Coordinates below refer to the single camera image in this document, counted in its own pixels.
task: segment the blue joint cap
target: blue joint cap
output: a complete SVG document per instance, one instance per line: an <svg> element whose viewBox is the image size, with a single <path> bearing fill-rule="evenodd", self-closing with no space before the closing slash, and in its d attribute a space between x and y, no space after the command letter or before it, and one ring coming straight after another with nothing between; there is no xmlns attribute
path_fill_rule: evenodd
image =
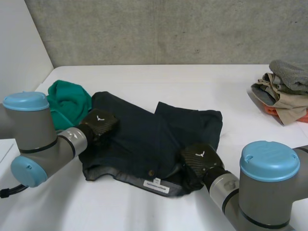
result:
<svg viewBox="0 0 308 231"><path fill-rule="evenodd" d="M38 163L21 155L12 161L11 172L22 185L31 188L48 179L45 170Z"/></svg>
<svg viewBox="0 0 308 231"><path fill-rule="evenodd" d="M4 98L3 106L7 109L23 112L35 112L49 108L46 95L42 92L21 92Z"/></svg>
<svg viewBox="0 0 308 231"><path fill-rule="evenodd" d="M300 161L296 152L282 143L256 141L243 148L240 166L252 179L279 182L293 177Z"/></svg>

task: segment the black cable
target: black cable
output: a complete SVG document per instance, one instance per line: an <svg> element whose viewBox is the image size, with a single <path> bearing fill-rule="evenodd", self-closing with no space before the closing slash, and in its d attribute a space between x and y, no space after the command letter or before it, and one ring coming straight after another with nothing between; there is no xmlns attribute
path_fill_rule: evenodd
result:
<svg viewBox="0 0 308 231"><path fill-rule="evenodd" d="M7 198L10 195L20 193L27 188L28 188L27 186L20 184L20 185L14 187L14 188L11 188L11 189L2 189L2 190L0 190L0 198Z"/></svg>

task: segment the white wall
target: white wall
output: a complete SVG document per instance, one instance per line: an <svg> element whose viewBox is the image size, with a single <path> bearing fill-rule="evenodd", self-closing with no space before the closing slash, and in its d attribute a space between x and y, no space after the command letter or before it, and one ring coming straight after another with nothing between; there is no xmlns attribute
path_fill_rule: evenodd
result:
<svg viewBox="0 0 308 231"><path fill-rule="evenodd" d="M35 90L53 66L24 0L0 0L0 102Z"/></svg>

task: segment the folded clothing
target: folded clothing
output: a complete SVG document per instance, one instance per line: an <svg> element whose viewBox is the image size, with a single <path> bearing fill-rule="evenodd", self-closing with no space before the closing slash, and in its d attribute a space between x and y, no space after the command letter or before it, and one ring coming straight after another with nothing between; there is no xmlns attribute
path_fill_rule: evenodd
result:
<svg viewBox="0 0 308 231"><path fill-rule="evenodd" d="M308 91L307 70L282 60L273 60L269 66L270 70L279 76L282 83L289 89L296 91Z"/></svg>
<svg viewBox="0 0 308 231"><path fill-rule="evenodd" d="M181 185L185 172L180 151L197 142L209 143L216 150L222 128L220 112L175 108L160 102L153 114L108 92L94 94L92 105L120 122L100 145L79 155L86 180L109 174L164 196L196 190ZM144 186L144 182L155 178L170 188L167 194Z"/></svg>
<svg viewBox="0 0 308 231"><path fill-rule="evenodd" d="M251 86L253 94L269 107L275 107L284 125L288 125L306 115L308 96L280 92L273 84L275 74L266 73L258 83Z"/></svg>
<svg viewBox="0 0 308 231"><path fill-rule="evenodd" d="M91 96L80 85L57 80L49 87L48 94L56 130L78 125L91 109Z"/></svg>
<svg viewBox="0 0 308 231"><path fill-rule="evenodd" d="M269 107L267 106L266 104L263 104L264 106L264 109L265 109L265 112L267 114L270 114L270 115L274 115L274 116L278 116L278 113L276 111L276 108L274 107ZM308 110L307 110L307 113L305 116L303 116L302 118L299 118L297 121L300 121L300 122L304 122L304 123L308 123Z"/></svg>

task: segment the button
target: button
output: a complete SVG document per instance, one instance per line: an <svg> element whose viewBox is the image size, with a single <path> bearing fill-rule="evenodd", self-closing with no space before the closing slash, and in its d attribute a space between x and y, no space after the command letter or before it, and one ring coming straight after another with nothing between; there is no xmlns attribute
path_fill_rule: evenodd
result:
<svg viewBox="0 0 308 231"><path fill-rule="evenodd" d="M150 170L150 171L149 171L149 176L150 176L150 177L154 176L154 174L155 174L155 172L154 172L153 170Z"/></svg>

